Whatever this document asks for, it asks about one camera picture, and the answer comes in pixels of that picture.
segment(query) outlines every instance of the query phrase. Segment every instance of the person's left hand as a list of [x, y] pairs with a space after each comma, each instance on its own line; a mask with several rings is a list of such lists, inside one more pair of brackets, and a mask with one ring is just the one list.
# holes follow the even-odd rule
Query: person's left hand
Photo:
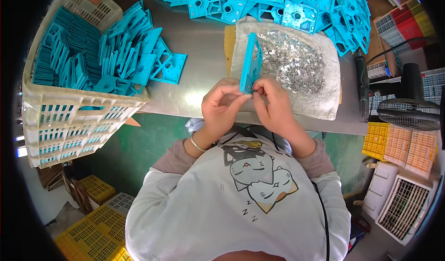
[[201, 104], [205, 125], [203, 130], [215, 142], [235, 123], [241, 106], [252, 97], [239, 90], [239, 80], [221, 79], [203, 98]]

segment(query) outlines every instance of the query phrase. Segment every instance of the skin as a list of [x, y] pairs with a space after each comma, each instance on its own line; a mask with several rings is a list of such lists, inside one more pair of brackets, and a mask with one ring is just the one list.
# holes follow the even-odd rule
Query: skin
[[[258, 118], [266, 129], [286, 139], [295, 157], [304, 158], [315, 151], [315, 141], [304, 131], [303, 127], [292, 116], [291, 103], [287, 91], [273, 77], [261, 77], [255, 81], [251, 94], [239, 91], [239, 80], [221, 79], [203, 98], [201, 105], [205, 125], [193, 134], [195, 143], [208, 149], [229, 131], [241, 106], [253, 97]], [[195, 148], [188, 138], [184, 148], [190, 156], [198, 158], [203, 154]], [[278, 261], [284, 258], [264, 252], [237, 251], [223, 254], [216, 261]]]

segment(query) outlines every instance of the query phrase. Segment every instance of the brown sleeve cuff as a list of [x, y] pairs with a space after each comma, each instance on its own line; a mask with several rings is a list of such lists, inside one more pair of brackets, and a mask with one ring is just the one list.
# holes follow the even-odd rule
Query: brown sleeve cuff
[[308, 175], [309, 179], [335, 171], [334, 166], [331, 163], [331, 158], [326, 153], [326, 145], [324, 142], [319, 138], [314, 138], [314, 141], [316, 148], [311, 155], [305, 158], [296, 158], [298, 163], [301, 164], [304, 171]]
[[187, 154], [184, 148], [185, 141], [186, 138], [175, 141], [172, 147], [167, 148], [167, 153], [153, 164], [153, 168], [165, 173], [186, 173], [196, 158]]

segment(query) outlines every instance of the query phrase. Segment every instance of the green floor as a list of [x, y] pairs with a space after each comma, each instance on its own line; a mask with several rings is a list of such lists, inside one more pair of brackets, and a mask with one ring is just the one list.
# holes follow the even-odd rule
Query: green floor
[[[114, 187], [117, 192], [136, 196], [145, 174], [167, 147], [189, 134], [184, 127], [188, 118], [162, 114], [135, 114], [141, 127], [123, 125], [96, 153], [77, 159]], [[369, 171], [361, 163], [363, 136], [328, 133], [326, 152], [338, 171], [343, 194], [360, 192]]]

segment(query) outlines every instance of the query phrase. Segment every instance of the person's right hand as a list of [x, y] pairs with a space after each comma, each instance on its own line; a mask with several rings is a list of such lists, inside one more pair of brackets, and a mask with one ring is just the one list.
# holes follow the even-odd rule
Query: person's right hand
[[[261, 77], [253, 84], [253, 104], [261, 123], [271, 132], [286, 139], [298, 123], [292, 116], [287, 91], [273, 77]], [[266, 106], [261, 96], [266, 96]]]

